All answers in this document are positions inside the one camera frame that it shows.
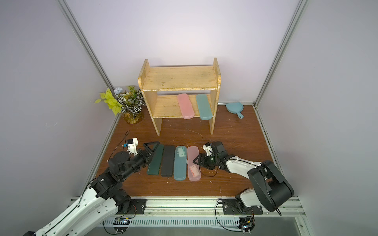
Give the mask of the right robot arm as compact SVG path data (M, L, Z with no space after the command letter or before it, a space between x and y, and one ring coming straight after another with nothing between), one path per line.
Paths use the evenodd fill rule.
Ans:
M294 196L294 190L276 165L266 160L253 162L228 154L220 141L203 145L205 153L200 153L193 164L213 170L215 168L248 179L253 188L235 196L235 207L240 213L261 205L269 212L281 214L279 207Z

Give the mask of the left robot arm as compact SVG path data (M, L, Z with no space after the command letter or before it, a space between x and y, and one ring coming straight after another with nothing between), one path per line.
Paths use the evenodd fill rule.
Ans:
M41 229L27 236L84 236L118 212L127 213L131 197L123 190L124 181L147 167L159 142L144 143L134 156L120 151L108 160L108 167L88 183L83 194L65 211Z

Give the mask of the pink pencil case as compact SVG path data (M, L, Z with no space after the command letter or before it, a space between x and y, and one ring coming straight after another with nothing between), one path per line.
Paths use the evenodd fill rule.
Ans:
M194 160L199 155L199 149L197 146L190 146L187 149L188 160L188 178L191 182L196 182L201 179L201 172L199 166L194 163Z
M182 117L185 120L194 118L195 112L194 112L192 103L189 99L189 95L187 93L181 93L177 95L177 100L178 100Z

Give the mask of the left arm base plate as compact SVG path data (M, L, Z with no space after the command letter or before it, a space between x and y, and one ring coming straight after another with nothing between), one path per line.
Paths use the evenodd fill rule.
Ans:
M132 198L126 200L119 206L118 214L143 215L146 208L147 199Z

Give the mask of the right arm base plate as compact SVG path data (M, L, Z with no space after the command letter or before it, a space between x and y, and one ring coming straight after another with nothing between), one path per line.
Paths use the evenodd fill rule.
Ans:
M263 215L261 206L245 206L235 198L219 199L219 203L225 215Z

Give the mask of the light teal large pencil case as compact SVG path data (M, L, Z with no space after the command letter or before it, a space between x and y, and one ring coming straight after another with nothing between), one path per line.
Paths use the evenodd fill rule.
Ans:
M187 177L187 147L177 146L174 157L174 179L183 181Z

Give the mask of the dark green pencil case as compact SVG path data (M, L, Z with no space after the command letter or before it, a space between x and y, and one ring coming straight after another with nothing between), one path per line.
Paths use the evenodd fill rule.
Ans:
M162 156L163 156L163 150L164 150L164 145L159 144L156 151L154 152L152 161L148 167L148 170L147 170L148 175L153 175L153 176L159 175Z

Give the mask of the black pencil case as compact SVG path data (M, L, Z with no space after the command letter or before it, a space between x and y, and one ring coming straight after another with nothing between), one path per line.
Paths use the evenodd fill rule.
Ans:
M163 149L160 169L160 175L162 177L171 177L173 175L175 149L176 147L173 145L167 145Z

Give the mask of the teal pencil case shelf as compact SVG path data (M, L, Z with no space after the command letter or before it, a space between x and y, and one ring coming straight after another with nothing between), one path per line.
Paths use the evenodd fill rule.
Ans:
M210 120L213 117L213 115L207 95L197 94L196 102L200 118L204 121Z

